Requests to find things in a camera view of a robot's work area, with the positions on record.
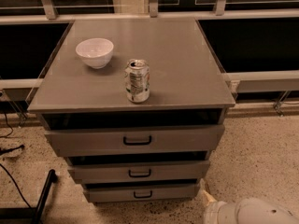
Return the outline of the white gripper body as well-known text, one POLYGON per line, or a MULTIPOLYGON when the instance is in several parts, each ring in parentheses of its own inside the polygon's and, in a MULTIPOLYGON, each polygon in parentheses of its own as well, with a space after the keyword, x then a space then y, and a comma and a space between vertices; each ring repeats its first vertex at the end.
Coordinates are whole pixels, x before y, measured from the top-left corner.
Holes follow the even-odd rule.
POLYGON ((204 212, 203 224, 237 224, 235 207, 235 203, 223 201, 210 203, 204 212))

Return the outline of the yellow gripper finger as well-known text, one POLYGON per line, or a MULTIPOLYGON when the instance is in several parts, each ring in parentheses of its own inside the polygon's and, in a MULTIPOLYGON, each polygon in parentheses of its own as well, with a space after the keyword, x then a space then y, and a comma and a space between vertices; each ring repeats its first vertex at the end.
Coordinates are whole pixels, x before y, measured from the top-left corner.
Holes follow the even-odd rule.
POLYGON ((211 203, 215 203, 217 200, 206 190, 202 191, 203 205, 209 206, 211 203))

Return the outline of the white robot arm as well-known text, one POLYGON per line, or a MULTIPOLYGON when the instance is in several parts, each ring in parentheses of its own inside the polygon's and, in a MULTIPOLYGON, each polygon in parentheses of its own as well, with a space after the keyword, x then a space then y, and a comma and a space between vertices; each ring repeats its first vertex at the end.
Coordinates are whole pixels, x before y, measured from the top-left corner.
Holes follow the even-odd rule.
POLYGON ((246 198, 238 203, 217 201, 201 191, 206 209, 203 224, 299 224, 289 210, 261 199, 246 198))

